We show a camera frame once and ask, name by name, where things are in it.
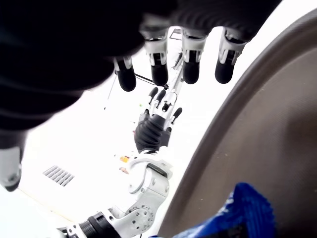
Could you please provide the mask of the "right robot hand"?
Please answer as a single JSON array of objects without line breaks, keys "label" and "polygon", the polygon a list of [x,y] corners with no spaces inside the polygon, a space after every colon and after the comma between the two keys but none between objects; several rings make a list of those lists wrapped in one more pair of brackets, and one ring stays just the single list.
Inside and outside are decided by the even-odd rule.
[{"label": "right robot hand", "polygon": [[183,78],[194,84],[208,34],[223,27],[215,77],[237,58],[277,0],[3,0],[0,3],[0,184],[21,181],[27,132],[119,74],[135,88],[131,57],[146,47],[153,82],[167,82],[166,34],[182,33]]}]

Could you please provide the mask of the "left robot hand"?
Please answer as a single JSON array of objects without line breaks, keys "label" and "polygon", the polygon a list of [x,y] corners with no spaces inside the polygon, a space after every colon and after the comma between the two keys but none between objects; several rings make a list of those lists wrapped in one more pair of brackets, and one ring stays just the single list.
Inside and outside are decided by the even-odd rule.
[{"label": "left robot hand", "polygon": [[176,119],[183,109],[174,110],[176,90],[154,88],[142,107],[139,121],[134,130],[134,142],[138,153],[155,153],[167,147]]}]

